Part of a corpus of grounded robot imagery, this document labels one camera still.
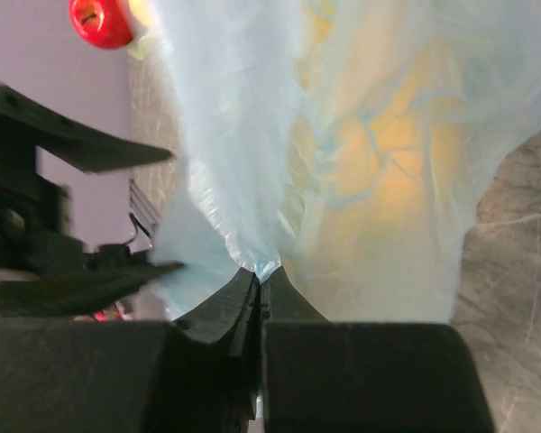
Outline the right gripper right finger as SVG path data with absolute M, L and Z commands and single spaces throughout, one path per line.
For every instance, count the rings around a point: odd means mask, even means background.
M 261 285 L 261 393 L 267 432 L 332 430 L 332 325 L 280 268 Z

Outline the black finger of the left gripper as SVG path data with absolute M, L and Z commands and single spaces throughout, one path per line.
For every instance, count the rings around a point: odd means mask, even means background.
M 128 141 L 75 122 L 0 84 L 0 118 L 37 134 L 34 145 L 73 167 L 99 173 L 168 161 L 171 151 Z

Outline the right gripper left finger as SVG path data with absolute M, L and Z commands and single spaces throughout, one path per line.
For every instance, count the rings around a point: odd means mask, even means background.
M 254 416 L 260 284 L 240 270 L 174 321 L 139 322 L 160 345 L 139 432 L 245 432 Z

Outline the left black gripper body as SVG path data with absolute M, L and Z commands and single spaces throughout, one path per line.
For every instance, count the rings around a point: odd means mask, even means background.
M 36 150 L 0 148 L 0 271 L 85 272 L 94 255 L 70 232 L 68 189 L 37 172 Z

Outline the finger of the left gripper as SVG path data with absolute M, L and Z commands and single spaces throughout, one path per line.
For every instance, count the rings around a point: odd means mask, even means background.
M 144 264 L 99 272 L 0 281 L 0 318 L 84 316 L 106 309 L 183 263 Z

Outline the red fake apple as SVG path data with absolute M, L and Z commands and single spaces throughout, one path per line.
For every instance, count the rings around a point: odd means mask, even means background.
M 124 1 L 71 0 L 69 18 L 76 33 L 102 50 L 117 50 L 133 41 Z

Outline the light blue plastic bag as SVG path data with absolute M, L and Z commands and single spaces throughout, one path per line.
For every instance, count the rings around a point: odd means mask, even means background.
M 283 269 L 327 318 L 446 322 L 463 239 L 541 130 L 541 1 L 155 1 L 179 179 L 171 318 Z

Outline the yellow fake banana bunch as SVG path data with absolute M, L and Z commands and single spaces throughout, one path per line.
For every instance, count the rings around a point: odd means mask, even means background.
M 458 198 L 464 117 L 482 58 L 458 41 L 318 42 L 280 210 L 282 256 L 458 258 L 472 213 Z

